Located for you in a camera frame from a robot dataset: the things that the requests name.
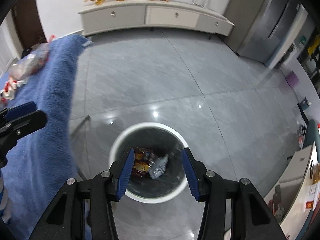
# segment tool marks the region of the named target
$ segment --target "refrigerator handle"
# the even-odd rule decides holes
[[[281,14],[280,19],[278,20],[276,26],[273,28],[271,34],[269,35],[269,37],[268,37],[269,40],[271,40],[271,38],[273,37],[273,35],[276,33],[276,30],[278,29],[278,27],[279,27],[282,19],[284,18],[284,15],[285,15],[287,9],[288,9],[288,7],[289,7],[289,4],[290,4],[290,0],[287,1],[287,4],[286,4],[285,7],[284,7],[284,10],[283,10],[283,12],[282,12],[282,14]]]

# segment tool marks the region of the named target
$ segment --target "brown door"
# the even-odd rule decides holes
[[[12,16],[24,49],[46,42],[36,0],[17,0],[13,6]]]

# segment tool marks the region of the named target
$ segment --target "silver screw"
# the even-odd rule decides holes
[[[109,171],[103,171],[102,173],[101,173],[101,176],[102,177],[104,177],[104,178],[107,178],[107,177],[109,177],[110,176],[110,172]]]
[[[74,178],[67,179],[67,184],[72,185],[76,180]]]
[[[214,177],[216,174],[214,173],[214,171],[207,171],[205,173],[208,177]]]
[[[241,179],[241,183],[242,183],[242,184],[245,184],[245,185],[248,185],[248,184],[250,184],[250,180],[247,179],[247,178],[242,178],[242,179]]]

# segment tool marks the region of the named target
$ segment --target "refrigerator door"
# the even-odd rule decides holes
[[[237,53],[266,64],[289,30],[297,8],[298,0],[272,0],[252,37]]]

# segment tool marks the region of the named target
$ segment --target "drawer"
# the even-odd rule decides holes
[[[197,23],[197,31],[208,33],[219,33],[228,36],[233,28],[233,24],[229,21],[221,20],[214,16],[203,15],[199,16]]]
[[[183,9],[148,6],[146,24],[175,25],[195,28],[198,18],[199,13],[196,12],[190,12]]]
[[[122,5],[82,14],[84,33],[91,34],[113,28],[141,26],[144,24],[145,8],[145,5]]]

